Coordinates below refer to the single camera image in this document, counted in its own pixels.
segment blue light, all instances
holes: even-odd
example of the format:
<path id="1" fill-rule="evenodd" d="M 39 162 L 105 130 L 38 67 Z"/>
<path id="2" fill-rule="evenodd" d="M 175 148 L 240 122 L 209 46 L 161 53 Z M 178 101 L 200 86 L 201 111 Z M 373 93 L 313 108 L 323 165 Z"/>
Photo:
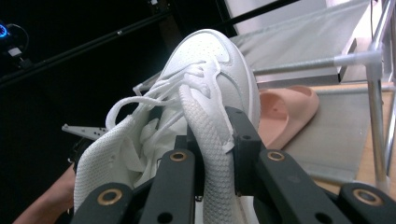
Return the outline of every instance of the blue light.
<path id="1" fill-rule="evenodd" d="M 3 38 L 7 35 L 7 28 L 4 25 L 0 25 L 0 38 Z"/>

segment white sneaker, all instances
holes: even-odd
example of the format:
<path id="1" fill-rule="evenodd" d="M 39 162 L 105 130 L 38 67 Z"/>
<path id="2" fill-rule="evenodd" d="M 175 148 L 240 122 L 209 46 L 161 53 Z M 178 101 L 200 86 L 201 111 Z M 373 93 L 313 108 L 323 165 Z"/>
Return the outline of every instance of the white sneaker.
<path id="1" fill-rule="evenodd" d="M 115 124 L 123 105 L 139 103 Z M 144 96 L 117 102 L 106 118 L 109 131 L 78 164 L 75 210 L 97 187 L 119 182 L 132 189 L 154 177 L 157 160 L 173 149 L 176 135 L 190 125 L 205 163 L 205 223 L 247 223 L 233 188 L 233 129 L 224 106 L 244 110 L 258 128 L 256 80 L 237 47 L 223 34 L 201 30 L 176 48 L 160 77 Z M 161 106 L 160 119 L 150 111 Z"/>

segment pink slide sandal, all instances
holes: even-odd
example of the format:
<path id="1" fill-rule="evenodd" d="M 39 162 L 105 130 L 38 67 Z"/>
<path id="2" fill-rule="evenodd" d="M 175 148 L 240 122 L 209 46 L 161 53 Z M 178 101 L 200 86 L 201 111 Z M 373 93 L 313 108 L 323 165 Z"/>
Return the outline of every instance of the pink slide sandal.
<path id="1" fill-rule="evenodd" d="M 282 149 L 318 110 L 317 94 L 306 86 L 260 91 L 259 136 L 268 149 Z"/>

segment shoe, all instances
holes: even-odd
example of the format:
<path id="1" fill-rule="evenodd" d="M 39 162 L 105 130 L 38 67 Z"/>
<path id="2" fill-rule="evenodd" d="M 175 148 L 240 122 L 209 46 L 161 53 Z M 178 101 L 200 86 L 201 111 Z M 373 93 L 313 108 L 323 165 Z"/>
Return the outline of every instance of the shoe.
<path id="1" fill-rule="evenodd" d="M 318 110 L 317 94 L 305 86 L 260 91 L 259 136 L 268 149 L 282 149 Z"/>
<path id="2" fill-rule="evenodd" d="M 131 103 L 139 106 L 116 125 L 120 108 Z M 154 177 L 157 161 L 190 125 L 205 163 L 204 222 L 248 223 L 246 208 L 233 189 L 233 155 L 228 153 L 233 148 L 233 128 L 226 105 L 245 111 L 258 128 L 256 80 L 238 48 L 217 31 L 193 33 L 175 49 L 144 96 L 122 99 L 111 108 L 106 118 L 109 131 L 78 164 L 75 209 L 105 183 L 133 189 Z"/>

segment wooden surface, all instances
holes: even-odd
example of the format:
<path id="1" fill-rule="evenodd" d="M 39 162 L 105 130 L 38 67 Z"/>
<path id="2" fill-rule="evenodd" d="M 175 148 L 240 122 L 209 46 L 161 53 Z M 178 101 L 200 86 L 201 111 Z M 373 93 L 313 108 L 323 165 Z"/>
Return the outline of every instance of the wooden surface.
<path id="1" fill-rule="evenodd" d="M 383 86 L 392 86 L 392 83 L 385 83 Z M 338 86 L 327 86 L 327 87 L 314 87 L 314 90 L 328 90 L 328 89 L 343 89 L 343 88 L 359 88 L 364 87 L 365 84 L 355 84 L 355 85 L 338 85 Z M 391 110 L 391 100 L 392 100 L 392 92 L 391 91 L 383 91 L 382 93 L 383 100 L 383 113 L 384 113 L 384 137 L 388 133 L 388 120 L 389 113 Z M 392 153 L 391 156 L 391 166 L 389 172 L 390 178 L 390 192 L 389 195 L 394 200 L 396 200 L 396 153 Z M 364 150 L 361 155 L 361 165 L 356 177 L 357 181 L 361 181 L 370 185 L 375 185 L 375 168 L 374 168 L 374 154 L 373 154 L 373 143 L 372 143 L 372 133 L 371 126 L 369 126 L 369 130 L 367 132 L 367 140 L 364 146 Z M 340 187 L 336 184 L 326 183 L 323 181 L 316 181 L 318 185 L 321 187 L 328 189 L 331 192 L 338 193 Z"/>

